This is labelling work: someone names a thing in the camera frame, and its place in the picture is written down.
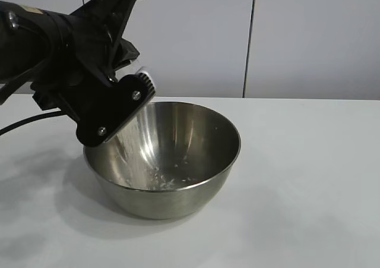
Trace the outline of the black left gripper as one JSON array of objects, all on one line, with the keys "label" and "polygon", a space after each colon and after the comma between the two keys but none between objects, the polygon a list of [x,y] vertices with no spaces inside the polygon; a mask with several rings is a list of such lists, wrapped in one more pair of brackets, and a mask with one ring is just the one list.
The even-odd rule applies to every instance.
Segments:
[{"label": "black left gripper", "polygon": [[[138,0],[89,0],[70,14],[72,61],[69,78],[112,83],[115,72],[139,56],[122,36]],[[87,147],[108,142],[155,96],[146,72],[129,74],[106,89],[77,122],[78,141]]]}]

